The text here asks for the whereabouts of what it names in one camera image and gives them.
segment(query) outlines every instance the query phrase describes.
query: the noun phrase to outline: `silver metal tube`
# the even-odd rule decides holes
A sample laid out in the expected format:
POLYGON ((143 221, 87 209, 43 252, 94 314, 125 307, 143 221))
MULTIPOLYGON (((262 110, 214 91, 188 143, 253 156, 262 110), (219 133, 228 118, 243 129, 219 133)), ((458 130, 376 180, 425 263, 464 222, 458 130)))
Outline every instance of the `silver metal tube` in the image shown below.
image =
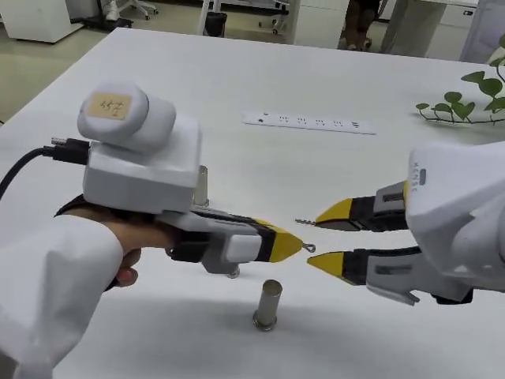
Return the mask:
POLYGON ((239 275, 240 275, 240 267, 238 267, 238 265, 232 273, 226 274, 226 276, 228 276, 230 279, 237 279, 239 275))
POLYGON ((282 294, 282 284, 277 280, 263 283, 260 304, 252 316, 254 325, 263 332, 270 332, 277 323, 277 308, 282 294))
POLYGON ((207 194, 208 169, 205 166, 200 166, 198 174, 198 183, 196 184, 195 193, 193 194, 193 204, 200 207, 208 206, 207 194))

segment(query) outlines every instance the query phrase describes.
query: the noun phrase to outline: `white lab coat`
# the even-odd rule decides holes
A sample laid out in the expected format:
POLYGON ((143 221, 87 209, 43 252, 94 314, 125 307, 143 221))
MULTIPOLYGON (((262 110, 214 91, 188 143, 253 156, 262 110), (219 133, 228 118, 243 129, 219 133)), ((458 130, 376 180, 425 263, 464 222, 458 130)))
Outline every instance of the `white lab coat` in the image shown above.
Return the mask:
POLYGON ((76 216, 0 248, 0 379, 50 379, 79 343, 123 257, 114 234, 76 216))

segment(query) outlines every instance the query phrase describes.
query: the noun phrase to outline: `power outlet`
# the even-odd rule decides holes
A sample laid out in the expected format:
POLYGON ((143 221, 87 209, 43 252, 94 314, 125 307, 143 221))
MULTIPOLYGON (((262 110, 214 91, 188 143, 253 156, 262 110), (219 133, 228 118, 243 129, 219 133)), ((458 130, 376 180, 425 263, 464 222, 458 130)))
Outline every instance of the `power outlet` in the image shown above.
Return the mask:
POLYGON ((376 134, 368 125, 339 118, 306 117, 268 112, 248 112, 242 115, 242 122, 248 125, 265 125, 297 129, 327 130, 331 132, 376 134))

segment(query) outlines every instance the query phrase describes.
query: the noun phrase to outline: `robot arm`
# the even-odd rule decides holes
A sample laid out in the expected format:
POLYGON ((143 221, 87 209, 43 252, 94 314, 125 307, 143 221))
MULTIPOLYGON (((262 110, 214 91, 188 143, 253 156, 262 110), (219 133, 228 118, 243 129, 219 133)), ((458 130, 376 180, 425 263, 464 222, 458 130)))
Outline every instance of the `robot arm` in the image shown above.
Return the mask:
POLYGON ((505 177, 492 167, 505 158, 503 147, 435 143, 414 150, 407 181, 341 201, 312 224, 410 230, 419 246, 327 253, 309 264, 409 305, 419 301, 414 290, 440 304, 471 302, 473 289, 505 291, 505 177))

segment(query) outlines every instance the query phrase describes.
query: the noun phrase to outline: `human hand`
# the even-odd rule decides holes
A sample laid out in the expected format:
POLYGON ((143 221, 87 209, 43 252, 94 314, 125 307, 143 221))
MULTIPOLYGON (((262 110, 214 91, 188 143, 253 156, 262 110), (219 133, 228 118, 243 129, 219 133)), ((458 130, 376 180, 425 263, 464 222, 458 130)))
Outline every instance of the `human hand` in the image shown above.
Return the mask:
POLYGON ((142 248, 159 247, 170 250, 174 247, 177 236, 177 230, 168 225, 148 223, 140 216, 133 216, 127 220, 120 219, 110 209, 98 205, 77 206, 63 214, 102 223, 117 237, 125 254, 116 275, 117 287, 128 287, 137 281, 138 272, 133 266, 140 260, 142 248))

